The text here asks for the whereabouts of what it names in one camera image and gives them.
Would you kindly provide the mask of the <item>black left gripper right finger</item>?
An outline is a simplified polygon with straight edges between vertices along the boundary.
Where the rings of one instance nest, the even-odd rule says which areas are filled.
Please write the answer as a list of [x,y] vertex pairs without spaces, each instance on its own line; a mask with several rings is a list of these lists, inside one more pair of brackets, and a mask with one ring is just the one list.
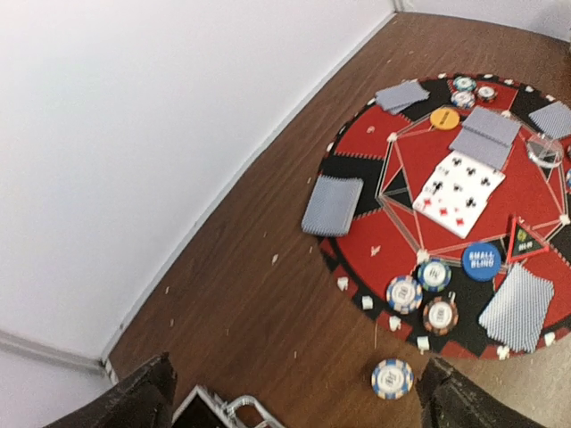
[[461,363],[430,358],[416,392],[422,427],[552,427],[547,373],[522,362]]

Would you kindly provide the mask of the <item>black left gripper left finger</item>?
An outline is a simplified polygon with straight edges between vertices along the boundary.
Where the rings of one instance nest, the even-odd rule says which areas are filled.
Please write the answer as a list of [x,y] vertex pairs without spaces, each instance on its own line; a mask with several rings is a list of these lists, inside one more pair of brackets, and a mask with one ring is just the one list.
[[51,428],[172,426],[177,372],[167,352],[145,362],[84,407],[49,424]]

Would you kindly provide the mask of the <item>grey cards seat two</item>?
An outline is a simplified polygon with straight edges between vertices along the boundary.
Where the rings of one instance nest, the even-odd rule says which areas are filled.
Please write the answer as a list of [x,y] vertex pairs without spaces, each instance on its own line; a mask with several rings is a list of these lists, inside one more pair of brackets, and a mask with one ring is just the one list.
[[478,318],[487,336],[515,352],[534,352],[554,296],[553,282],[514,264]]

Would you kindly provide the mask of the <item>white grey poker chip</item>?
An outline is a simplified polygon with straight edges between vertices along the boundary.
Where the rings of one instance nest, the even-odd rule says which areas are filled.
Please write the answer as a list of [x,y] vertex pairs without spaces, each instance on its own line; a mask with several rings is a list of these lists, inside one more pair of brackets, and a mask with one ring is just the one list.
[[420,307],[423,288],[412,276],[396,276],[387,286],[385,297],[392,310],[407,315]]

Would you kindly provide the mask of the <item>green poker chip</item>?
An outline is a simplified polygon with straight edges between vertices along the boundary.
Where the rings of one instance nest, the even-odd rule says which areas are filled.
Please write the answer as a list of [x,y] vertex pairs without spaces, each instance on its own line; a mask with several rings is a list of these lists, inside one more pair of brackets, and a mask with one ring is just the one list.
[[428,292],[440,292],[451,281],[451,268],[440,259],[428,259],[420,264],[417,279]]

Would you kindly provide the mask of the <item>grey card deck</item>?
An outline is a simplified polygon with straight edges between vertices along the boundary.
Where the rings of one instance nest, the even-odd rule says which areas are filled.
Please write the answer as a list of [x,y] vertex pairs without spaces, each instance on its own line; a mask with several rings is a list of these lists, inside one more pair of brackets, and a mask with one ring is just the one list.
[[324,237],[347,235],[363,186],[360,178],[319,176],[302,218],[302,231]]

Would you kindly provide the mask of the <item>orange big blind button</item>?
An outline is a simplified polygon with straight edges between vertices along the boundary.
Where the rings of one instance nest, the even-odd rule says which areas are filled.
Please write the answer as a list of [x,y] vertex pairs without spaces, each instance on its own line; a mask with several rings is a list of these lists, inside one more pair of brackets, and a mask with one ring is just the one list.
[[433,128],[439,130],[453,130],[460,124],[459,113],[449,107],[442,107],[434,110],[429,117]]

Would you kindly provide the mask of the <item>grey cards seat nine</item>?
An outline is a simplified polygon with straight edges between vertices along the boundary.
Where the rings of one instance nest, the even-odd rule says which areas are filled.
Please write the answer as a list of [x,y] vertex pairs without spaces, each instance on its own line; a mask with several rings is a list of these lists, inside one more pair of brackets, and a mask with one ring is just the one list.
[[531,121],[549,138],[561,139],[570,135],[571,111],[562,102],[551,103],[529,114]]

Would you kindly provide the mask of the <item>grey cards seat six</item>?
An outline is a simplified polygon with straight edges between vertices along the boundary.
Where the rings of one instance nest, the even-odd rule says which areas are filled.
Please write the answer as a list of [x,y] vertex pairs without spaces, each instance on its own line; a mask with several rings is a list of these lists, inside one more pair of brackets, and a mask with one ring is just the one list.
[[427,100],[429,95],[416,80],[407,80],[376,92],[375,101],[384,111],[397,114],[413,103]]

